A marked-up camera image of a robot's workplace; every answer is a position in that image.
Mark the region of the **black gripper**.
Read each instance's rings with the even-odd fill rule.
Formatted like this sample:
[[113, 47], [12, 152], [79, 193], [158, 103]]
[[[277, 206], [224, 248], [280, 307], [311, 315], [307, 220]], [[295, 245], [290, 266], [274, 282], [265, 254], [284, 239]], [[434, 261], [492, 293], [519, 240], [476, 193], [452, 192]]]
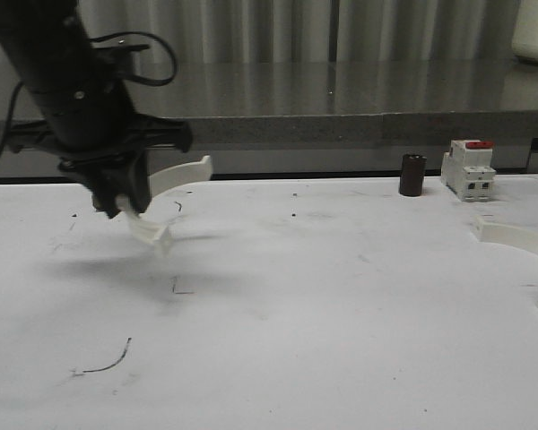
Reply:
[[193, 142], [188, 122], [144, 114], [134, 115], [125, 129], [109, 137], [95, 139], [92, 133], [79, 132], [76, 147], [63, 143], [45, 120], [20, 124], [8, 122], [4, 131], [5, 144], [14, 153], [32, 148], [73, 163], [117, 159], [126, 154], [117, 168], [118, 189], [105, 176], [87, 175], [83, 182], [91, 191], [93, 207], [104, 212], [109, 219], [120, 212], [116, 204], [118, 190], [129, 198], [138, 213], [144, 213], [152, 201], [147, 155], [127, 153], [156, 145], [167, 145], [186, 153]]

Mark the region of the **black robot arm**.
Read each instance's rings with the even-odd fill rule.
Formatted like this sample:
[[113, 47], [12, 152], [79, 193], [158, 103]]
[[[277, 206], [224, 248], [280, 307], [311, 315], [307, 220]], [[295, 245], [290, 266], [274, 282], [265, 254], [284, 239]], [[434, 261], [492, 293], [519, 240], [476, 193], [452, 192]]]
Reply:
[[0, 1], [0, 45], [20, 78], [12, 96], [26, 89], [43, 116], [6, 124], [2, 143], [56, 155], [59, 171], [88, 188], [94, 208], [109, 218], [121, 211], [120, 197], [137, 213], [150, 205], [148, 148], [167, 143], [186, 152], [192, 143], [188, 123], [135, 110], [126, 82], [160, 87], [178, 73], [169, 43], [145, 36], [166, 51], [168, 76], [132, 73], [127, 58], [147, 45], [103, 47], [112, 37], [89, 37], [75, 1]]

